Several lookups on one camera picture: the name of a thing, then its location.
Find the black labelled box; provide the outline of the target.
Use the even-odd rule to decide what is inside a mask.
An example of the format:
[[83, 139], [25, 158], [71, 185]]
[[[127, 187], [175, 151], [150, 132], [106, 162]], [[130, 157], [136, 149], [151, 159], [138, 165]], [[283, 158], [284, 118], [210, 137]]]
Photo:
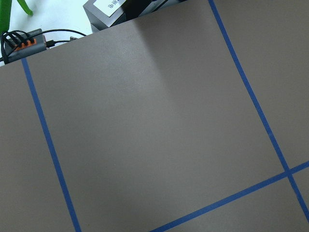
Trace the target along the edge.
[[98, 32], [137, 18], [151, 0], [88, 0], [84, 11], [93, 32]]

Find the right grey usb hub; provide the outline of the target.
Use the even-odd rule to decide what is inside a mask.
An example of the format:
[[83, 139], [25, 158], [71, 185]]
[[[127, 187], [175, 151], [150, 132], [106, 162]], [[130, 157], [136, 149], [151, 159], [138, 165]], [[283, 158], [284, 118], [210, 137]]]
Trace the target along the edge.
[[2, 33], [0, 37], [1, 60], [4, 64], [9, 64], [45, 50], [47, 50], [46, 39], [42, 29], [30, 32], [14, 30]]

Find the green plastic clamp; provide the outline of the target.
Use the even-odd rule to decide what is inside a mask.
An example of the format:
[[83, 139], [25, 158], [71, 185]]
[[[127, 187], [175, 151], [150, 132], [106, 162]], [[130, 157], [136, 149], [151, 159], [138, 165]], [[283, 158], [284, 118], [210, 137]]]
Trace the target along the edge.
[[[25, 0], [17, 0], [23, 11], [29, 15], [33, 16], [33, 11], [29, 8]], [[12, 0], [0, 0], [0, 31], [7, 31], [10, 27], [12, 11]]]

